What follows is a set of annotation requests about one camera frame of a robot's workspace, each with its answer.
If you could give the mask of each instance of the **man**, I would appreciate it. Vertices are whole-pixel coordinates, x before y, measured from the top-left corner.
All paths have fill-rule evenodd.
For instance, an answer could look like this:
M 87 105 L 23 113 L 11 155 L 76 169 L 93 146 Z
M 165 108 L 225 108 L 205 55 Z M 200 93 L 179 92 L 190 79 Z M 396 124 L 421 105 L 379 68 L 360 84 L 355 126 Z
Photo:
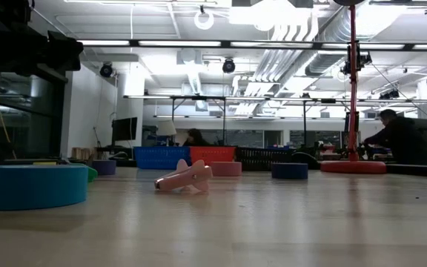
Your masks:
M 427 165 L 427 139 L 416 129 L 411 119 L 397 116 L 393 110 L 380 112 L 380 120 L 385 128 L 365 144 L 390 148 L 399 164 Z

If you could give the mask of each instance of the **woman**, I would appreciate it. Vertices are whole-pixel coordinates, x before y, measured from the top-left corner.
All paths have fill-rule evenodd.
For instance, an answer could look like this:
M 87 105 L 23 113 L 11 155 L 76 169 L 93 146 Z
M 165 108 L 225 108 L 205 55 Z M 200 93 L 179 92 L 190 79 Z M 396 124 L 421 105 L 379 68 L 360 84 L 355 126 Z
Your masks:
M 207 146 L 210 145 L 202 138 L 202 134 L 197 129 L 187 131 L 188 138 L 185 140 L 184 146 Z

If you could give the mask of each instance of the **blue plastic crate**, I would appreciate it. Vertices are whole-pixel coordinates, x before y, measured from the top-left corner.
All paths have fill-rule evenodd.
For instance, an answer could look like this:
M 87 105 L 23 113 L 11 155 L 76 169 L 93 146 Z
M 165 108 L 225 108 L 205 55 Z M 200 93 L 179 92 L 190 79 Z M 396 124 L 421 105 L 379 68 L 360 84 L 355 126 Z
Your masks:
M 189 147 L 136 147 L 134 153 L 142 169 L 175 170 L 180 159 L 191 164 Z

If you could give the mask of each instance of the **navy blue cylinder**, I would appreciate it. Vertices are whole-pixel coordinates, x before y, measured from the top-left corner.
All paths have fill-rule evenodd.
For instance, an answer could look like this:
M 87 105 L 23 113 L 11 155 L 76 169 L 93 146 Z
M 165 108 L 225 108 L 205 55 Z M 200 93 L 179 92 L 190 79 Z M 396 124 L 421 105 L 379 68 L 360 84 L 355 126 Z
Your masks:
M 94 160 L 92 168 L 98 171 L 98 175 L 116 174 L 116 160 Z
M 307 179 L 308 165 L 305 163 L 273 163 L 271 177 L 277 179 Z
M 0 165 L 0 211 L 52 208 L 87 199 L 88 169 L 78 165 Z

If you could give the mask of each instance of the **security camera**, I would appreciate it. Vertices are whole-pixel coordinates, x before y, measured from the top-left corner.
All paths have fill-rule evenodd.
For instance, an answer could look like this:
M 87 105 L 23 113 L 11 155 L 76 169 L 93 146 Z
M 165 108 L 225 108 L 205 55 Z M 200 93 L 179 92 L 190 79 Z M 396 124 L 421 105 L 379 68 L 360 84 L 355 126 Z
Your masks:
M 235 71 L 235 63 L 233 59 L 226 59 L 223 63 L 222 70 L 224 73 L 233 73 Z
M 111 63 L 111 62 L 103 63 L 103 66 L 100 69 L 100 75 L 102 77 L 105 77 L 105 78 L 111 78 L 111 77 L 115 76 L 116 72 L 112 66 L 113 66 L 113 63 Z

